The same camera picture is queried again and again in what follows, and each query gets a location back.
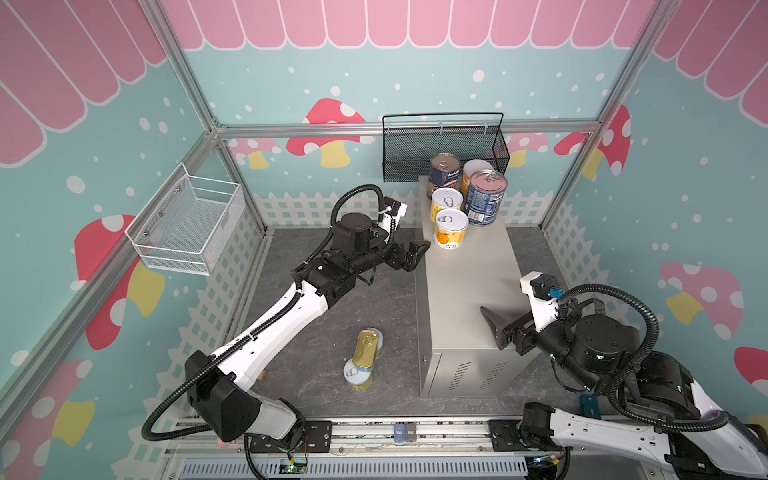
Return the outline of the teal object on floor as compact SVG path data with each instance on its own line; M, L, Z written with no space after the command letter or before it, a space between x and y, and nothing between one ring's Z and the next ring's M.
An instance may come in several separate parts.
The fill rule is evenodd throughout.
M581 394L579 396L581 415L590 419L601 420L599 400L591 394Z

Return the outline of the orange green plastic-lid can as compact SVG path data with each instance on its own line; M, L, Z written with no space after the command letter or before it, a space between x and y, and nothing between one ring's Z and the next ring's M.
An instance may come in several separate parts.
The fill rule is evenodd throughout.
M484 170L491 170L493 171L494 168L491 163L489 163L486 160L482 159L472 159L467 161L463 167L462 167L462 176L461 176L461 183L460 183L460 191L463 196L466 196L468 194L470 185L471 185L471 178L472 176L479 172Z

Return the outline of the dark blue red label can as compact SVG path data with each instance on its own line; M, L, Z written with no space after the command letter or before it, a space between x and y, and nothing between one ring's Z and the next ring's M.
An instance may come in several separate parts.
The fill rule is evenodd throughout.
M427 196L432 198L434 192L441 188L457 189L461 162L453 154L439 153L430 160Z

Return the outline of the blue label tin can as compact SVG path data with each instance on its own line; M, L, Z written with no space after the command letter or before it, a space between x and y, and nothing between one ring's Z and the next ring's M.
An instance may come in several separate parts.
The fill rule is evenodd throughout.
M480 170L472 175L465 204L470 225L485 227L495 222L507 186L507 178L495 170Z

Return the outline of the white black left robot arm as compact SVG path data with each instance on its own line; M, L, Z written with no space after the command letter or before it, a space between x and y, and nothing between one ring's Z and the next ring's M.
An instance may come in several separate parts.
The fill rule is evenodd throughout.
M196 351L188 357L180 392L204 421L189 433L212 431L224 442L266 435L295 446L303 435L303 416L287 401L258 394L253 386L290 340L358 282L370 282L379 266L416 269L431 244L397 242L398 223L393 210L384 212L380 222L363 213L343 215L332 223L321 248L292 271L291 286L270 309L213 353Z

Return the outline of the grey metal cabinet counter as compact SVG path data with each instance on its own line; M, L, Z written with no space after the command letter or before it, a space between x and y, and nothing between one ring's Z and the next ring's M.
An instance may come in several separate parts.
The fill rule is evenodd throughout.
M492 397L536 358L499 349L482 308L514 321L530 309L504 224L469 228L455 250L433 242L415 271L421 394Z

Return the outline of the green can white lid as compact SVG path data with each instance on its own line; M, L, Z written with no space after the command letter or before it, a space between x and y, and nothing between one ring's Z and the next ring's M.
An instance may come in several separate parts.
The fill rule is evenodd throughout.
M383 333L374 327L368 327L367 331L371 332L376 337L376 353L375 359L378 360L383 355L384 350L384 336Z

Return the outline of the small blue device on rail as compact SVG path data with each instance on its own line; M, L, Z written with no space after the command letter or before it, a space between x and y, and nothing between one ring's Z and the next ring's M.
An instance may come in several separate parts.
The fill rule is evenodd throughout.
M418 439L417 424L414 422L397 422L393 425L393 442L401 446L416 443Z

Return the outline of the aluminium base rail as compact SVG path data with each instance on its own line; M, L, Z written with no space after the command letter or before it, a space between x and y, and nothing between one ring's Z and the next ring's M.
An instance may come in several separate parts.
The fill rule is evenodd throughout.
M512 425L520 415L494 416L336 416L309 421L309 441L292 457L352 458L362 456L488 456L500 446L512 446ZM163 458L239 458L249 452L255 459L278 460L287 454L267 438L252 440L248 446L237 439L221 443L212 433L172 440Z

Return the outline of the gold rectangular spam tin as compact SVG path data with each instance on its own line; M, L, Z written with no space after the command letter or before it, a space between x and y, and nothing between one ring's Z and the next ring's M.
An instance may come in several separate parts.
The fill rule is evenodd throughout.
M372 368L375 363L376 337L371 332L364 329L358 335L355 352L352 356L357 366Z

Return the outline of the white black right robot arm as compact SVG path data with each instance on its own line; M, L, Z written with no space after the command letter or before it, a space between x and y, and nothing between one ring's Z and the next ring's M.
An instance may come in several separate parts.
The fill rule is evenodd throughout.
M627 418L617 424L526 404L521 440L564 452L592 447L654 464L679 479L764 479L765 430L741 422L703 390L674 357L658 352L655 313L614 287L586 284L564 292L533 289L528 313L516 320L480 312L497 346L519 354L538 349L575 392L604 397Z

